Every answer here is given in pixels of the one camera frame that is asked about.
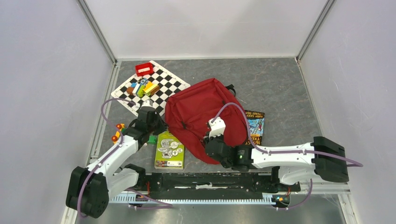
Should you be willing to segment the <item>red backpack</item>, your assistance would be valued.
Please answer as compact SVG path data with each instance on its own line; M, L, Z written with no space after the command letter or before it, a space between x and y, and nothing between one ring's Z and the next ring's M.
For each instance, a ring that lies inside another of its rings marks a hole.
M225 86L210 78L170 96L164 114L169 132L197 159L218 165L205 153L204 137L209 132L209 120L220 114L226 124L224 141L229 146L242 145L248 138L245 111L235 94L232 84Z

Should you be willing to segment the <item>169-storey treehouse book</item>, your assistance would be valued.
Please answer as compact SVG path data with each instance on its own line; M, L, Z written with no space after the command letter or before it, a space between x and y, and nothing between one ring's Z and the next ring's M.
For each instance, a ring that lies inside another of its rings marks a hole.
M245 110L245 115L248 121L250 138L252 139L255 145L260 146L262 144L262 139L263 139L265 113Z

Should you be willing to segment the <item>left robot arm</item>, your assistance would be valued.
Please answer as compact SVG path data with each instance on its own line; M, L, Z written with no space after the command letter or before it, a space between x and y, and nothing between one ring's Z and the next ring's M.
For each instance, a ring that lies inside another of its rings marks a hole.
M164 121L153 107L141 107L137 119L124 130L116 144L87 167L73 169L66 206L80 214L98 218L110 199L122 191L130 187L143 189L147 184L146 176L142 175L143 168L129 164L119 173L116 171L149 140L151 134L162 133L165 129Z

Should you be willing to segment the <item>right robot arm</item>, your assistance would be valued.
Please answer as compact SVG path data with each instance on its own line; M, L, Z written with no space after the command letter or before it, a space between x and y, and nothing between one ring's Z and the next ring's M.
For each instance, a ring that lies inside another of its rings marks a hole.
M287 147L232 147L214 138L206 144L205 153L224 168L239 172L278 167L269 181L275 190L314 177L327 182L349 181L344 147L323 136L314 137L313 142Z

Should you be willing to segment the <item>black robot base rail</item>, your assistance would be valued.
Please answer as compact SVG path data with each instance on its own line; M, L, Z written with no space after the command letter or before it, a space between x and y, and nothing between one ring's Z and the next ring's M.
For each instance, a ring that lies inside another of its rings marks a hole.
M299 192L300 184L281 184L277 169L274 173L146 173L142 167L128 164L136 171L138 182L133 189L148 192L153 199L172 200L216 200L216 199L260 199L263 193Z

